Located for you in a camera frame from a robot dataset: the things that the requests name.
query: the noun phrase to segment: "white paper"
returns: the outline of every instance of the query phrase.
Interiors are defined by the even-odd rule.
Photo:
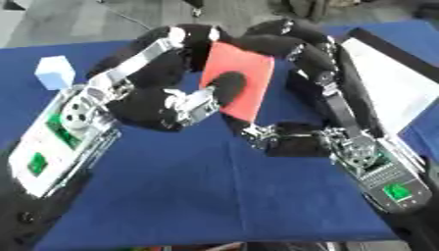
[[[439,84],[350,38],[343,43],[366,86],[384,130],[398,133],[439,95]]]

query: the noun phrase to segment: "table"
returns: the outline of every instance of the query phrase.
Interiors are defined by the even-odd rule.
[[[439,63],[439,33],[420,21],[364,25],[424,60]],[[329,27],[335,35],[351,26]],[[41,57],[66,55],[76,82],[126,41],[0,50],[0,147],[19,137],[55,95],[33,75]],[[318,123],[283,91],[286,64],[276,61],[258,123]],[[187,75],[182,89],[196,88]],[[420,153],[439,160],[439,104],[404,132]],[[358,189],[329,161],[268,158],[234,138],[220,116],[182,133],[122,128],[84,189],[36,250],[110,248],[235,240],[373,240],[395,235]]]

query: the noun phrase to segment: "small white block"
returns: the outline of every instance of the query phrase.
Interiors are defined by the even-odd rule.
[[[41,58],[36,77],[48,90],[69,88],[73,85],[74,69],[65,56]]]

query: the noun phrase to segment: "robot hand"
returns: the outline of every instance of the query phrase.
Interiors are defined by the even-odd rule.
[[[86,84],[62,90],[0,158],[0,250],[29,250],[69,209],[93,164],[120,136],[117,120],[176,131],[227,105],[245,78],[225,73],[192,94],[175,86],[203,69],[208,25],[159,27],[99,63]]]
[[[284,37],[306,42],[293,57],[286,87],[322,115],[325,127],[257,126],[227,118],[230,127],[269,156],[330,156],[413,250],[439,250],[439,169],[380,126],[343,47],[300,20],[255,25],[246,35],[253,40],[249,47],[274,56]],[[277,42],[277,51],[264,47],[268,37]]]
[[[127,75],[125,81],[132,84],[133,89],[123,98],[106,104],[119,122],[161,131],[180,131],[226,106],[242,90],[245,79],[239,73],[221,75],[207,88],[190,95],[176,88],[186,71],[203,70],[213,41],[231,40],[223,30],[210,25],[155,28],[104,59],[88,77],[93,79],[108,69],[125,64],[164,37],[174,38],[176,47],[180,48],[163,53],[137,72]]]

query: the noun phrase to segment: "black finger pad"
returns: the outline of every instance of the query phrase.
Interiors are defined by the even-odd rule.
[[[219,104],[224,107],[230,104],[244,89],[245,76],[239,72],[227,72],[215,78],[209,85],[216,89],[214,96]]]

